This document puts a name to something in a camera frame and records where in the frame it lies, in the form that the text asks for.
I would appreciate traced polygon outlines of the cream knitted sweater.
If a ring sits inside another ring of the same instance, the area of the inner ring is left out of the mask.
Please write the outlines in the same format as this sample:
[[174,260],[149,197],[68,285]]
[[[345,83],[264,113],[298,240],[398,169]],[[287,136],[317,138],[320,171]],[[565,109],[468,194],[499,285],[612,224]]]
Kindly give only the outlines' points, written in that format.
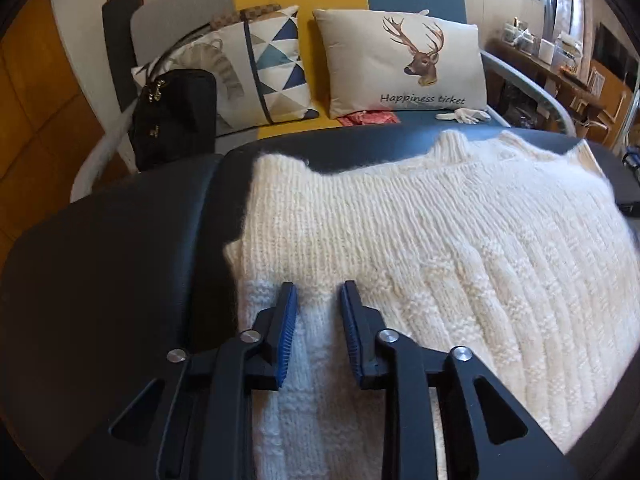
[[347,281],[418,344],[471,348],[584,478],[638,422],[639,241],[588,144],[446,130],[423,155],[338,174],[262,155],[224,254],[242,327],[282,283],[299,296],[284,385],[254,397],[259,478],[381,472],[384,400],[349,368]]

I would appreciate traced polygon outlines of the wooden side table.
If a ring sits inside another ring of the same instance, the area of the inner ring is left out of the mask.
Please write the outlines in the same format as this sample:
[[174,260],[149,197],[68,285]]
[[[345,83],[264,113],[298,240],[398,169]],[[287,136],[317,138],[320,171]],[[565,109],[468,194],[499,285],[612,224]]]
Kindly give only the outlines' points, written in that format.
[[553,68],[542,62],[536,56],[508,46],[502,40],[491,39],[488,42],[487,50],[541,87],[544,87],[548,82],[553,82],[554,89],[549,89],[548,92],[568,111],[574,120],[578,136],[600,143],[604,141],[608,134],[608,125],[599,118],[604,106],[598,98],[588,91],[584,84],[559,68]]

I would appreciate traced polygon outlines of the black monitor screen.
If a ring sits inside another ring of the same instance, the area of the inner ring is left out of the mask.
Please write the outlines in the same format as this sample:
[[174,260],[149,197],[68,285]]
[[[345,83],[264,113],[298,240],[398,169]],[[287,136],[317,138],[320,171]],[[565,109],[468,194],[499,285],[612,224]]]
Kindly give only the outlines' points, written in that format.
[[592,58],[634,90],[638,60],[603,24],[599,24],[597,28]]

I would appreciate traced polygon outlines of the white glove on sofa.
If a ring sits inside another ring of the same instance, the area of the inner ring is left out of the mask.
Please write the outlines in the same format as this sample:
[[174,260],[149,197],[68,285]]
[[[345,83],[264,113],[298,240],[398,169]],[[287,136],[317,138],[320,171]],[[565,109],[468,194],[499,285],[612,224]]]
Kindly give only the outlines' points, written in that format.
[[480,122],[490,121],[490,115],[484,110],[473,110],[472,108],[457,108],[452,112],[438,113],[435,118],[441,122],[457,122],[462,125],[476,125]]

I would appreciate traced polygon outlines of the red patterned cloth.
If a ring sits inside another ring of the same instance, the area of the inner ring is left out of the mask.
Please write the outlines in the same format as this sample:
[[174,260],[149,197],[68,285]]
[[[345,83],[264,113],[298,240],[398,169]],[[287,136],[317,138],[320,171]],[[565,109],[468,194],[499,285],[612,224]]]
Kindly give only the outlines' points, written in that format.
[[346,116],[337,117],[336,120],[343,127],[396,125],[399,118],[393,112],[375,112],[374,110],[362,110]]

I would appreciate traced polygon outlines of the deer print cushion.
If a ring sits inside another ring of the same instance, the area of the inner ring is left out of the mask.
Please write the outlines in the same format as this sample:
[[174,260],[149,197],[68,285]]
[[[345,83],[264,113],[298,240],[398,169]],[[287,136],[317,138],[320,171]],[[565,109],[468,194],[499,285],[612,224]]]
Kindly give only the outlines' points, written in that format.
[[475,25],[422,13],[314,10],[329,70],[329,115],[487,107]]

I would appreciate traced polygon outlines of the black handbag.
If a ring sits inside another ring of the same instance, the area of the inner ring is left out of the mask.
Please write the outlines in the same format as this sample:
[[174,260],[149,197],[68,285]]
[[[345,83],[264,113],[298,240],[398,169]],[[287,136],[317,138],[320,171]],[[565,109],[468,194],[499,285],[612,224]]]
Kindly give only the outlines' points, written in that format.
[[218,134],[232,130],[218,106],[244,96],[224,42],[210,26],[180,38],[145,65],[128,130],[137,170],[213,153]]

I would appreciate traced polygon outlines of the grey yellow blue sofa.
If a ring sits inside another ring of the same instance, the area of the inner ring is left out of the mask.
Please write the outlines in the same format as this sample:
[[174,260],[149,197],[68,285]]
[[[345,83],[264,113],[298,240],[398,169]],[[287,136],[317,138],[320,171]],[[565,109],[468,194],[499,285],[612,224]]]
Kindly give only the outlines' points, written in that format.
[[[433,18],[460,24],[472,24],[466,16],[465,0],[142,0],[142,6],[131,18],[131,37],[134,43],[137,66],[152,61],[163,54],[180,38],[192,30],[205,25],[218,28],[234,21],[236,14],[256,6],[298,6],[298,38],[300,54],[305,67],[312,104],[319,112],[314,119],[285,122],[284,124],[261,126],[220,136],[238,136],[247,131],[269,133],[299,132],[309,126],[334,126],[336,118],[329,115],[330,83],[326,64],[326,52],[318,25],[314,20],[314,10],[370,10],[405,13],[422,13]],[[536,82],[527,78],[515,68],[482,49],[485,79],[487,73],[495,73],[521,92],[545,107],[561,131],[573,133],[575,128],[570,115],[561,104]],[[115,156],[119,144],[126,136],[130,117],[143,87],[137,87],[137,96],[126,110],[120,112],[118,121],[108,129],[96,147],[90,152],[80,167],[72,186],[73,200],[90,194],[96,180],[101,177],[107,164]],[[444,110],[425,112],[393,112],[403,120],[416,119],[419,122],[437,122],[435,115]]]

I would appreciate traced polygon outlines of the geometric triangle pattern cushion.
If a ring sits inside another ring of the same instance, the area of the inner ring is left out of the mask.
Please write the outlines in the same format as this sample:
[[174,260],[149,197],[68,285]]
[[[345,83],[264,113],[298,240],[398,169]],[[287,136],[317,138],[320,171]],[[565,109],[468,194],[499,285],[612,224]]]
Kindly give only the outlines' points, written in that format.
[[220,134],[317,118],[300,54],[298,10],[248,8],[230,24],[190,32],[131,75],[143,87],[171,70],[213,74]]

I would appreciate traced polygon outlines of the black rolled mat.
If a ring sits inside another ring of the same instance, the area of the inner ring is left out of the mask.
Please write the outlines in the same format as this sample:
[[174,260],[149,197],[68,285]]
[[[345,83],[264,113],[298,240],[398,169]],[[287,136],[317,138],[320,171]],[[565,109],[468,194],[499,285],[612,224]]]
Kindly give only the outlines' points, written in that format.
[[107,0],[102,6],[104,42],[119,110],[134,102],[137,87],[131,70],[137,66],[131,37],[131,18],[142,0]]

